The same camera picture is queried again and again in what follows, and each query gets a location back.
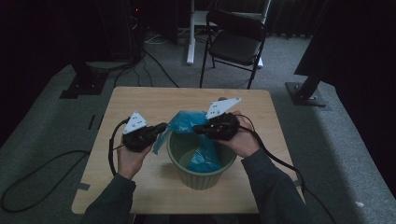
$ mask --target chair backrest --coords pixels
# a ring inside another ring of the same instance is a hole
[[[219,29],[232,34],[243,35],[262,42],[266,37],[264,24],[255,18],[222,10],[211,10],[206,14],[206,26],[210,22]]]

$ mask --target hand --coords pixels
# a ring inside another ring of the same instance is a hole
[[[234,111],[233,114],[239,120],[239,125],[252,130],[250,123],[247,123],[241,115],[239,110]],[[230,141],[217,140],[226,147],[231,148],[236,155],[246,158],[256,152],[260,147],[256,138],[247,130],[239,129],[238,133]]]
[[[118,173],[125,178],[132,179],[140,168],[143,160],[151,151],[152,144],[146,147],[142,152],[133,152],[126,146],[117,148]]]

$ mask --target wooden table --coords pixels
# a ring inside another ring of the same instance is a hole
[[[210,103],[220,97],[241,97],[242,101],[231,111],[240,110],[248,116],[266,147],[282,161],[292,164],[268,91],[117,87],[81,179],[81,183],[89,185],[89,188],[78,189],[72,205],[73,212],[83,214],[111,181],[113,176],[107,162],[108,139],[121,120],[137,110],[149,126],[156,125],[170,121],[180,110],[207,111]],[[120,141],[123,127],[119,129],[115,145]],[[293,171],[277,163],[276,166],[292,180],[297,179]],[[195,190],[186,187],[179,179],[164,143],[159,155],[147,155],[134,181],[137,185],[131,210],[134,214],[258,213],[240,157],[223,173],[216,186]]]

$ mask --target power cord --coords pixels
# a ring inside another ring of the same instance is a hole
[[[116,79],[114,80],[114,83],[113,83],[113,88],[114,88],[114,89],[117,87],[117,81],[119,80],[119,78],[120,78],[122,75],[124,75],[125,72],[126,72],[126,70],[128,70],[128,69],[131,69],[131,67],[124,68],[124,69],[122,69],[122,70],[117,74]]]
[[[154,56],[152,56],[150,53],[148,53],[145,49],[143,49],[143,51],[146,52],[148,54],[148,56],[150,56],[161,67],[161,69],[165,72],[166,76],[173,82],[173,84],[175,84],[176,87],[179,88],[179,86],[176,84],[176,82],[169,76],[169,74],[166,72],[166,70],[163,68],[163,66],[157,61],[157,59],[155,59]]]
[[[152,84],[151,74],[149,73],[149,71],[148,71],[147,68],[146,68],[146,61],[145,61],[145,58],[144,58],[145,56],[143,56],[143,58],[142,58],[142,60],[141,60],[141,62],[143,62],[143,69],[144,69],[144,70],[147,72],[147,74],[148,74],[150,86],[151,86],[151,87],[154,87],[154,85]],[[140,85],[140,74],[136,71],[136,67],[134,68],[134,72],[135,72],[136,75],[137,75],[137,86],[141,87],[141,85]]]
[[[257,142],[259,143],[259,146],[265,151],[265,154],[267,154],[267,156],[268,156],[269,158],[271,158],[272,160],[278,162],[279,164],[281,164],[281,165],[283,165],[283,166],[285,166],[285,167],[291,169],[292,171],[296,172],[296,174],[297,174],[297,175],[300,177],[300,179],[301,179],[301,189],[302,189],[303,195],[305,195],[305,192],[308,192],[312,197],[314,197],[314,198],[318,201],[318,203],[322,206],[322,208],[325,210],[325,212],[326,212],[326,214],[329,216],[329,218],[332,220],[332,223],[335,224],[336,221],[335,221],[334,217],[332,216],[332,213],[331,213],[331,212],[329,211],[329,209],[326,207],[326,205],[318,198],[317,195],[315,195],[315,194],[312,192],[312,190],[310,190],[309,188],[306,187],[305,180],[304,180],[303,175],[301,174],[301,172],[300,172],[297,168],[295,168],[294,166],[289,165],[289,164],[287,164],[286,162],[284,162],[284,161],[282,161],[281,159],[279,159],[279,158],[277,158],[276,156],[274,156],[274,155],[265,147],[265,145],[264,145],[262,139],[260,138],[260,136],[259,136],[259,135],[256,133],[256,131],[254,130],[254,126],[253,126],[252,121],[251,121],[247,116],[245,116],[245,115],[236,115],[236,116],[244,117],[244,118],[246,118],[246,119],[250,122],[250,125],[252,126],[252,130],[250,130],[250,129],[248,129],[248,128],[245,128],[245,127],[243,127],[243,126],[240,126],[240,125],[239,125],[239,128],[242,129],[242,130],[248,131],[249,133],[251,133],[251,134],[253,135],[253,137],[256,138]]]
[[[6,206],[6,197],[7,197],[7,193],[8,193],[10,190],[16,188],[21,182],[23,182],[24,180],[26,180],[26,179],[27,179],[28,177],[30,177],[31,175],[33,175],[33,174],[37,173],[38,171],[40,171],[43,167],[45,167],[45,166],[46,166],[47,164],[49,164],[50,162],[55,161],[55,160],[57,160],[57,159],[59,159],[59,158],[65,156],[65,155],[68,155],[68,154],[71,154],[71,153],[77,153],[77,152],[79,152],[79,153],[84,153],[84,155],[81,156],[81,158],[79,158],[79,159],[70,167],[70,169],[66,172],[66,174],[64,174],[64,176],[62,176],[62,178],[55,184],[55,186],[52,187],[52,189],[51,189],[46,195],[44,195],[44,197],[42,197],[41,199],[39,199],[37,202],[35,202],[35,203],[33,203],[33,204],[29,205],[29,206],[20,208],[20,209],[11,209],[11,208],[8,208],[8,207]],[[46,200],[46,199],[51,195],[51,193],[62,183],[62,181],[64,181],[64,179],[65,179],[65,178],[70,174],[70,172],[79,164],[79,162],[82,161],[82,159],[84,159],[87,155],[90,155],[90,154],[91,154],[91,151],[73,150],[73,151],[65,152],[65,153],[63,153],[63,154],[61,154],[61,155],[58,155],[58,156],[52,158],[51,160],[45,162],[44,164],[42,164],[41,166],[39,166],[38,168],[36,168],[35,170],[33,170],[33,172],[31,172],[31,173],[29,173],[28,175],[26,175],[26,176],[24,176],[24,177],[18,179],[17,181],[15,181],[13,184],[11,184],[11,185],[6,189],[6,191],[4,191],[4,193],[3,193],[2,196],[1,196],[1,208],[2,208],[4,211],[8,212],[8,213],[20,213],[20,212],[24,212],[24,211],[26,211],[26,210],[29,210],[29,209],[31,209],[31,208],[36,207],[36,206],[39,205],[40,203],[44,202],[44,200]]]
[[[117,149],[117,148],[113,148],[113,147],[114,147],[114,138],[116,137],[117,131],[119,130],[120,126],[122,126],[123,124],[128,123],[129,119],[130,119],[130,118],[121,121],[121,122],[116,126],[116,128],[115,128],[114,131],[113,131],[113,134],[111,134],[110,140],[108,141],[109,144],[108,144],[108,155],[107,155],[107,158],[108,158],[108,164],[110,165],[111,173],[112,173],[113,175],[116,174],[116,168],[114,168],[114,161],[113,161],[113,151],[114,151],[115,149]]]

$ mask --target dark background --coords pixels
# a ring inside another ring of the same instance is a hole
[[[151,0],[151,4],[155,5],[155,1],[163,7],[163,1]],[[186,2],[173,1],[174,5],[167,5],[177,6],[167,17],[172,20],[170,29],[175,30],[175,24],[189,25],[186,21],[190,15],[186,12],[190,12],[190,2]],[[208,2],[203,1],[196,9],[204,9]],[[225,7],[233,10],[237,6],[248,12],[261,11],[262,7],[261,2],[233,2],[232,7]],[[289,37],[315,34],[296,74],[321,76],[323,81],[334,85],[395,195],[395,3],[334,0],[325,14],[330,2],[273,0],[268,30],[270,35]],[[105,15],[100,9],[105,4],[106,8],[117,11],[120,1],[61,0],[58,3],[67,27],[60,26],[59,15],[54,16],[46,1],[0,3],[0,146],[51,77],[70,64],[76,53],[85,62],[131,59],[125,44],[129,39],[123,14]],[[110,25],[114,30],[108,29],[109,24],[115,24]],[[69,28],[73,37],[75,54],[70,51],[70,42],[65,40],[64,28]]]

